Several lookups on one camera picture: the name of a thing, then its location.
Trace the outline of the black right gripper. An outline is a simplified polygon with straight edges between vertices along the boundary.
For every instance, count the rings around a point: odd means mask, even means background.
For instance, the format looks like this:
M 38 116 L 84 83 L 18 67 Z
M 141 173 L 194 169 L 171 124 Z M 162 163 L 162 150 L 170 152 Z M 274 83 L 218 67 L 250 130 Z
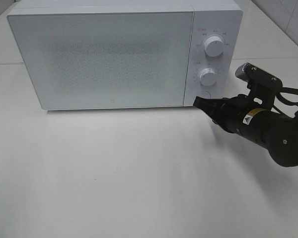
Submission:
M 202 110 L 212 121 L 228 133 L 239 133 L 244 116 L 261 105 L 244 94 L 232 98 L 207 99 L 196 97 L 193 106 Z

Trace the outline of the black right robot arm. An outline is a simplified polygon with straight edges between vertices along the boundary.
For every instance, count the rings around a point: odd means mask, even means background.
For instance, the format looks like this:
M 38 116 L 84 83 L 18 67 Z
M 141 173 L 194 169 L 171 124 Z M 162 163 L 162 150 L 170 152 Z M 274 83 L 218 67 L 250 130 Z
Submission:
M 290 118 L 273 112 L 243 94 L 230 99 L 196 97 L 193 106 L 224 131 L 267 149 L 278 165 L 298 166 L 298 115 Z

